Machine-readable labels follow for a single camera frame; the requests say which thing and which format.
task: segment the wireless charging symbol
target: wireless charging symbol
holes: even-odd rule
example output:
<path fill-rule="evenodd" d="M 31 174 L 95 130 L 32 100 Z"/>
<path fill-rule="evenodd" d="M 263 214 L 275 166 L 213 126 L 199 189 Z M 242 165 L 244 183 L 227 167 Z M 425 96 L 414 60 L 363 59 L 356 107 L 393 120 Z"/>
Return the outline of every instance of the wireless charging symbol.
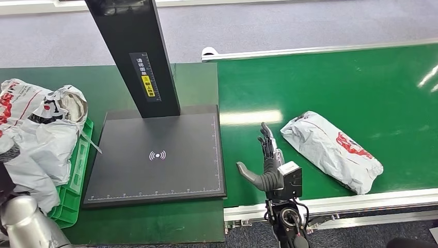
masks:
<path fill-rule="evenodd" d="M 149 160 L 150 161 L 152 161 L 152 160 L 155 160 L 155 159 L 161 159 L 161 160 L 164 160 L 166 158 L 166 151 L 165 150 L 163 150 L 162 152 L 160 152 L 160 153 L 155 153 L 155 152 L 151 152 L 150 154 L 149 154 Z"/>

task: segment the robotic hand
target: robotic hand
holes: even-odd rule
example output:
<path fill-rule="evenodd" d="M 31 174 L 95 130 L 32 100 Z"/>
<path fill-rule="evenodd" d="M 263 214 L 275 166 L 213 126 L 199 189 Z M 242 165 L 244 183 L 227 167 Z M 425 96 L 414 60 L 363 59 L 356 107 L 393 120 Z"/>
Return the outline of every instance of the robotic hand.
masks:
<path fill-rule="evenodd" d="M 264 163 L 263 174 L 248 170 L 242 162 L 237 162 L 239 173 L 256 188 L 266 193 L 264 215 L 271 225 L 281 248 L 309 248 L 307 242 L 308 208 L 296 201 L 302 195 L 302 172 L 294 162 L 285 164 L 283 153 L 277 148 L 272 131 L 262 122 L 258 137 L 261 143 Z M 300 216 L 298 206 L 306 208 L 306 223 Z"/>

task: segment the green plastic crate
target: green plastic crate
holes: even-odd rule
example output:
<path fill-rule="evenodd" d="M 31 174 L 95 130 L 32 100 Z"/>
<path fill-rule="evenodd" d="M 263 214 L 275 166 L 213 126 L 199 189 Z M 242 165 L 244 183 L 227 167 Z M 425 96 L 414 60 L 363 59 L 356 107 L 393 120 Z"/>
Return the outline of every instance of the green plastic crate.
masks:
<path fill-rule="evenodd" d="M 93 133 L 93 126 L 94 123 L 87 119 L 83 131 L 88 137 L 91 137 Z M 60 228 L 70 227 L 77 221 L 89 150 L 90 143 L 80 135 L 70 159 L 70 181 L 65 185 L 56 187 L 60 203 L 59 206 L 54 207 L 48 213 L 48 216 Z"/>

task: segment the black scanning platform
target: black scanning platform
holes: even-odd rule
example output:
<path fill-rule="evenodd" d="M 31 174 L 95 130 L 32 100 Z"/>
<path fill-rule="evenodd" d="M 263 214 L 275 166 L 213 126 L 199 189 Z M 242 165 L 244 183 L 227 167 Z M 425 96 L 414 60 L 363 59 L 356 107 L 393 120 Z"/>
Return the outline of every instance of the black scanning platform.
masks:
<path fill-rule="evenodd" d="M 217 106 L 107 113 L 83 207 L 225 197 Z"/>

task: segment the plastic mailer bag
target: plastic mailer bag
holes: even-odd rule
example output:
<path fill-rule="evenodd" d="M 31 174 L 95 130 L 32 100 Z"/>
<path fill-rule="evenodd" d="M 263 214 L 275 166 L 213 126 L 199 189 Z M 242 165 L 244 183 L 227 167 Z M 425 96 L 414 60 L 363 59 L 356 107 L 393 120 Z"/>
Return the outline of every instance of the plastic mailer bag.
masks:
<path fill-rule="evenodd" d="M 87 119 L 87 102 L 71 85 L 51 92 L 23 121 L 14 140 L 56 186 L 70 178 L 70 157 Z"/>
<path fill-rule="evenodd" d="M 0 161 L 5 164 L 17 193 L 29 192 L 44 213 L 59 205 L 59 196 L 50 177 L 8 135 L 0 131 Z"/>
<path fill-rule="evenodd" d="M 382 164 L 324 117 L 308 111 L 289 121 L 281 134 L 317 168 L 357 194 L 371 190 Z"/>
<path fill-rule="evenodd" d="M 70 157 L 87 119 L 87 102 L 71 85 L 51 91 L 11 79 L 1 89 L 0 159 L 7 160 L 14 191 L 30 192 L 47 213 L 59 205 L 55 186 L 69 181 Z"/>

